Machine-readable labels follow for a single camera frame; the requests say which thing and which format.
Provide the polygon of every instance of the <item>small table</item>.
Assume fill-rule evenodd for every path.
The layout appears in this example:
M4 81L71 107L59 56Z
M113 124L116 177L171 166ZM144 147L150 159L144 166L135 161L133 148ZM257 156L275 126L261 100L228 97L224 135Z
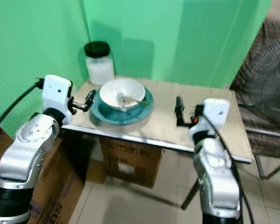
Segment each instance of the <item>small table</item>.
M99 136L112 137L163 147L171 150L194 152L194 144L188 137L189 130L176 126L176 96L184 102L184 119L190 122L195 106L206 98L223 98L230 102L229 117L220 130L233 158L239 162L251 163L253 154L240 117L235 93L230 90L189 86L176 83L136 79L149 89L154 97L151 114L140 122L115 126L100 122L91 112L80 110L73 116L71 125L63 128ZM98 89L87 81L74 95L75 101L84 102L89 91Z

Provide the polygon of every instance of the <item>floor tile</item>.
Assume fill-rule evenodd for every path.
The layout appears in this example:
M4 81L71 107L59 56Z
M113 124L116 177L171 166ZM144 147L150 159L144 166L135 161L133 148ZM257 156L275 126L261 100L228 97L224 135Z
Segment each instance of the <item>floor tile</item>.
M273 158L273 157L267 157L267 156L261 156L261 163L262 163L262 167L263 170L265 172L265 174L269 174L271 173L276 167L278 167L280 165L280 159L278 158Z
M88 195L90 193L90 190L93 186L93 183L90 182L90 181L86 181L85 182L85 185L84 185L84 189L81 193L81 196L76 204L76 208L73 212L73 214L71 215L71 218L70 218L70 221L69 221L69 224L76 224L78 222L78 219L82 213L82 210L85 206L85 203L86 203L86 200L88 198Z
M91 137L92 140L94 141L94 146L90 151L90 158L96 161L104 161L104 155L98 137L93 137L93 136Z
M178 187L177 188L177 211L176 211L176 224L201 224L202 212L200 207L199 192L195 195L187 209L183 211L181 205L187 197L190 188Z
M171 150L164 150L157 175L157 181L176 184L178 182L179 154Z
M179 156L178 186L191 188L198 175L190 154L182 153Z
M237 164L241 183L249 202L265 205L255 167L252 164Z
M271 171L280 164L280 160L261 157L265 171ZM266 207L280 210L280 172L269 180L260 180L260 188Z
M280 210L267 208L270 224L280 224Z
M266 213L266 208L264 206L260 206L258 204L254 204L251 202L249 202L249 205L252 209L252 214L253 214L255 224L270 224L267 213ZM244 202L243 202L243 207L244 207L244 210L243 210L244 224L249 224L249 223L251 223L250 217L249 217L248 209Z
M93 185L78 224L174 224L176 197L173 184L148 189L108 177Z

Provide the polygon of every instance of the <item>glass jar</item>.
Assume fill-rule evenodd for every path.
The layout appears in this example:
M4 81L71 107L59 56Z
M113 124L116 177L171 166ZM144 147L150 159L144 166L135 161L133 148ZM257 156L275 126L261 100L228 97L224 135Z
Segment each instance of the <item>glass jar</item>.
M98 86L114 79L113 60L106 42L95 41L84 46L90 81Z

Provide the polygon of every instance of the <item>electric fan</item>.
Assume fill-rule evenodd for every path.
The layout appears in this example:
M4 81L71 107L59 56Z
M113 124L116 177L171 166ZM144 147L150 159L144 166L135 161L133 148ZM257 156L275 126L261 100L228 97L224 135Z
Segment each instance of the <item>electric fan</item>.
M242 106L261 118L280 124L280 39L245 67L241 81Z

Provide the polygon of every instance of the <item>chair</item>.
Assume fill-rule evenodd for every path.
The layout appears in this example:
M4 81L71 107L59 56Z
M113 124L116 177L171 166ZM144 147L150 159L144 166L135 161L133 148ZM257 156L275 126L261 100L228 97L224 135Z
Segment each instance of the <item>chair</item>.
M280 21L265 19L251 49L236 75L230 89L236 93L240 114L247 131L252 152L255 156L259 176L268 180L280 171L280 165L268 175L265 175L260 156L280 158L280 125L262 119L247 110L243 105L242 97L245 94L245 82L243 75L249 63L267 46L280 38Z

